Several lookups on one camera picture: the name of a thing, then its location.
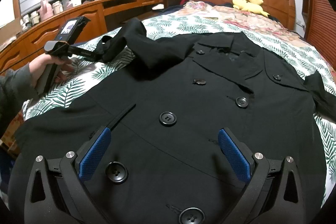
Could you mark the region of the person's left hand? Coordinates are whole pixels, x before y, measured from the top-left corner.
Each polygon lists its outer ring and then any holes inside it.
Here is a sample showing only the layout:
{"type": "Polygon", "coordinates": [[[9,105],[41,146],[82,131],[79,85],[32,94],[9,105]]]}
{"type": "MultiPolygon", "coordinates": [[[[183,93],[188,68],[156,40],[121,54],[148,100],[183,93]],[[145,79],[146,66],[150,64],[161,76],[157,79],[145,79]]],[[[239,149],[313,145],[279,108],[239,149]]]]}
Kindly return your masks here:
{"type": "Polygon", "coordinates": [[[69,58],[61,59],[56,56],[41,54],[29,63],[29,71],[31,74],[31,83],[36,87],[38,80],[42,77],[45,71],[52,67],[59,67],[60,71],[56,75],[55,81],[57,83],[65,81],[66,76],[63,72],[73,72],[72,61],[69,58]]]}

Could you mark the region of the dark grey left sleeve forearm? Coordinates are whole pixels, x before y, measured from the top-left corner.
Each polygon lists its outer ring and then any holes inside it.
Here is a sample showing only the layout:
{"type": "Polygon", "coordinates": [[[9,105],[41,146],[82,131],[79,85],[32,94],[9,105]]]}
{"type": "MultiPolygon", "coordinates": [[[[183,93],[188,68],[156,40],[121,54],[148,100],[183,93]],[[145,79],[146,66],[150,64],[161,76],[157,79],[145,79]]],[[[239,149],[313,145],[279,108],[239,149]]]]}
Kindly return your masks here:
{"type": "Polygon", "coordinates": [[[27,100],[37,98],[38,94],[32,85],[32,76],[29,65],[16,71],[10,69],[5,76],[1,76],[1,137],[10,122],[21,110],[27,100]]]}

